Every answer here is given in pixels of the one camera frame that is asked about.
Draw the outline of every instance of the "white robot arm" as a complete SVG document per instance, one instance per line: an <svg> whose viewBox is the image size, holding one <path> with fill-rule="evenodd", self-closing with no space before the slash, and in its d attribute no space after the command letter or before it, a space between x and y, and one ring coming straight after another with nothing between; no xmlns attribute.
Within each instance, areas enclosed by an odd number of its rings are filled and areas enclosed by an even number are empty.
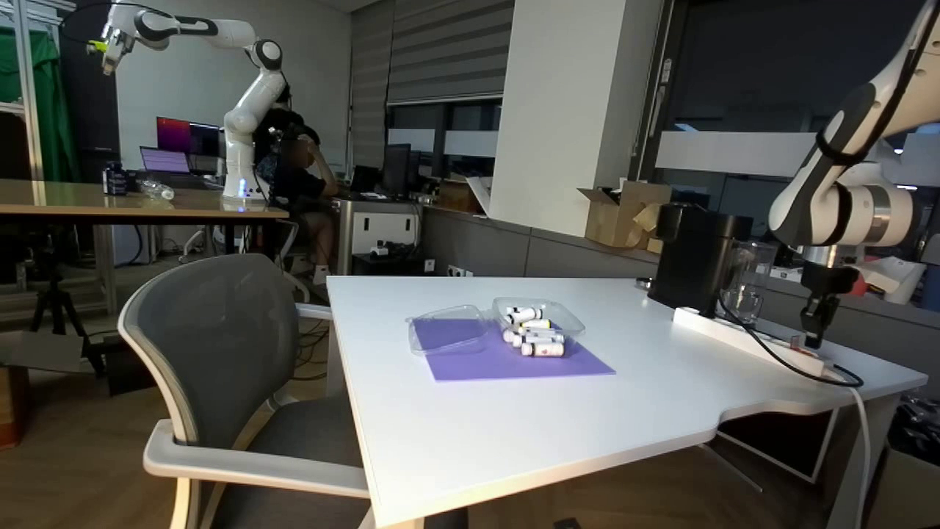
<svg viewBox="0 0 940 529"><path fill-rule="evenodd" d="M244 49L256 65L256 82L241 93L234 107L224 116L227 132L227 200L262 200L259 179L253 174L253 132L263 112L284 87L281 49L271 38L256 38L256 28L244 21L227 18L186 18L149 9L144 3L118 0L102 28L102 69L112 72L134 43L163 49L174 34L194 34L219 47Z"/></svg>
<svg viewBox="0 0 940 529"><path fill-rule="evenodd" d="M792 182L770 206L770 228L785 243L892 246L913 222L911 193L889 184L851 182L877 137L940 119L940 24L929 0L904 47L816 135Z"/></svg>

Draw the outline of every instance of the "white table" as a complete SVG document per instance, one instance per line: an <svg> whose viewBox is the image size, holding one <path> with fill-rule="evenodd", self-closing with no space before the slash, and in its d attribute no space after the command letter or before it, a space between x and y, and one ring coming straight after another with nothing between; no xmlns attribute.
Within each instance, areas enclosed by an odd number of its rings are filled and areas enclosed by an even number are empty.
<svg viewBox="0 0 940 529"><path fill-rule="evenodd" d="M578 340L616 373L434 381L409 347L406 316L465 303L487 307L494 297L564 303L586 323ZM419 526L438 511L700 447L720 420L851 403L844 387L673 329L673 312L632 279L329 275L329 298L376 526ZM830 354L866 378L877 453L895 397L924 376L844 347ZM855 447L830 526L855 516L857 473Z"/></svg>

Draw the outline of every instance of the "chair armrest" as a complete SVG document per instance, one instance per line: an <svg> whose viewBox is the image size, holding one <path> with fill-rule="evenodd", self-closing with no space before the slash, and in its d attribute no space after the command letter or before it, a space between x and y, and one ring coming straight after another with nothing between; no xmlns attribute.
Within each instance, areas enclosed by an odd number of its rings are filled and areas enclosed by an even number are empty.
<svg viewBox="0 0 940 529"><path fill-rule="evenodd" d="M327 497L369 497L362 466L271 453L186 447L174 441L171 420L159 420L152 426L144 447L144 466L152 475L197 482L234 482Z"/></svg>
<svg viewBox="0 0 940 529"><path fill-rule="evenodd" d="M294 303L299 316L307 319L331 319L331 307L329 306L316 306L316 303Z"/></svg>

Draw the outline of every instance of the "window blind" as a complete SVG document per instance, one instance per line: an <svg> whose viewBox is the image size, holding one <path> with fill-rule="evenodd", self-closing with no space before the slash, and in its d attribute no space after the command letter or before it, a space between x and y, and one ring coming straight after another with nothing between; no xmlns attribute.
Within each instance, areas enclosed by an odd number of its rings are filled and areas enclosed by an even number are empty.
<svg viewBox="0 0 940 529"><path fill-rule="evenodd" d="M396 0L388 102L503 96L515 0Z"/></svg>
<svg viewBox="0 0 940 529"><path fill-rule="evenodd" d="M351 159L381 166L384 107L503 96L515 0L378 0L351 13Z"/></svg>
<svg viewBox="0 0 940 529"><path fill-rule="evenodd" d="M390 25L393 25L393 0L374 3L351 13L351 65L349 65L351 162L366 166L381 166L384 162Z"/></svg>

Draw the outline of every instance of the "white wall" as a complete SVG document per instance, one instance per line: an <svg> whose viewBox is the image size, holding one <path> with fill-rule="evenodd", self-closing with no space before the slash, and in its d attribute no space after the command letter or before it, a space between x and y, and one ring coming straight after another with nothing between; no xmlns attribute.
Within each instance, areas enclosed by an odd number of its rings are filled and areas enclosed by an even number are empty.
<svg viewBox="0 0 940 529"><path fill-rule="evenodd" d="M494 218L584 235L586 200L578 188L625 171L663 3L517 0Z"/></svg>
<svg viewBox="0 0 940 529"><path fill-rule="evenodd" d="M349 13L315 0L146 0L194 18L241 18L284 52L294 107L321 132L331 166L347 165ZM177 38L155 52L134 47L118 68L121 159L140 166L139 147L155 144L152 116L218 122L256 79L241 49Z"/></svg>

